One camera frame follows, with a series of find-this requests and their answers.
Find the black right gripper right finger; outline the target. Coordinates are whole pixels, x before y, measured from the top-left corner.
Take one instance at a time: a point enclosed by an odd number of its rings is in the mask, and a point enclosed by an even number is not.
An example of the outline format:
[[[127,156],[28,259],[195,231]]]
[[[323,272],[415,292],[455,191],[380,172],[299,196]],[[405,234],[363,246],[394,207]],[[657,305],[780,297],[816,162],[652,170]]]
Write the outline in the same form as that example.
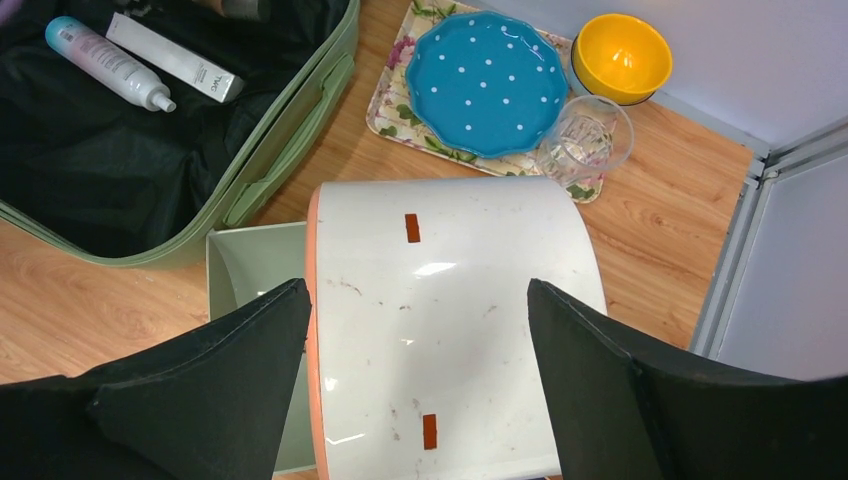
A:
[[[847,380],[725,365],[607,317],[549,282],[528,321],[567,479],[843,479]]]

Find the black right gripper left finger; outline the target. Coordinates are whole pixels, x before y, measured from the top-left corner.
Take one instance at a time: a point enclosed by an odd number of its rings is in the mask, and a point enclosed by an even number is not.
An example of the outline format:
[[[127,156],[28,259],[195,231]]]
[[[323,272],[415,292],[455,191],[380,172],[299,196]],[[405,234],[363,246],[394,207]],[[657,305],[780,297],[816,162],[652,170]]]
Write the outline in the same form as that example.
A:
[[[77,377],[1,388],[5,479],[269,479],[311,302],[292,279]]]

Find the white and orange drawer cabinet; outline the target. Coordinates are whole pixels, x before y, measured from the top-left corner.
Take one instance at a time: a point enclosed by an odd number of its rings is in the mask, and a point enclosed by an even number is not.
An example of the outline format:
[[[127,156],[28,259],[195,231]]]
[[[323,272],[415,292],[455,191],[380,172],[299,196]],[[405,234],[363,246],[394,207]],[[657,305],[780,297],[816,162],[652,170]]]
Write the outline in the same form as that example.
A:
[[[559,473],[528,284],[606,302],[585,223],[554,181],[326,182],[304,222],[210,233],[206,268],[214,319],[292,278],[309,288],[276,473]]]

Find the green hard-shell suitcase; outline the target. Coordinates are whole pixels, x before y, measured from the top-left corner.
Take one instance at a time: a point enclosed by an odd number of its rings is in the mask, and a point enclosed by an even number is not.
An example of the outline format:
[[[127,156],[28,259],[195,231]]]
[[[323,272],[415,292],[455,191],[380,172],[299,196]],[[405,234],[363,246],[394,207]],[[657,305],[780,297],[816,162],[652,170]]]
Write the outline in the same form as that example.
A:
[[[238,227],[309,151],[354,70],[356,1],[264,1],[262,21],[198,1],[5,1],[1,5],[1,217],[108,267],[192,260]],[[120,98],[53,50],[52,20],[105,35],[115,14],[243,80],[220,103],[164,75],[175,110]]]

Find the blue pink spray bottle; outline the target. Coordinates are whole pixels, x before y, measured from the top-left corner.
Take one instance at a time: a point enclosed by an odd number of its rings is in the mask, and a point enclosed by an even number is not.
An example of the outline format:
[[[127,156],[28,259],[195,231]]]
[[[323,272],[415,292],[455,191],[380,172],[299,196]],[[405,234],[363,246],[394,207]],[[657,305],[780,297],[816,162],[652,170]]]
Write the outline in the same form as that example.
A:
[[[176,109],[170,89],[153,70],[77,19],[54,18],[44,36],[54,51],[128,103],[151,112]]]

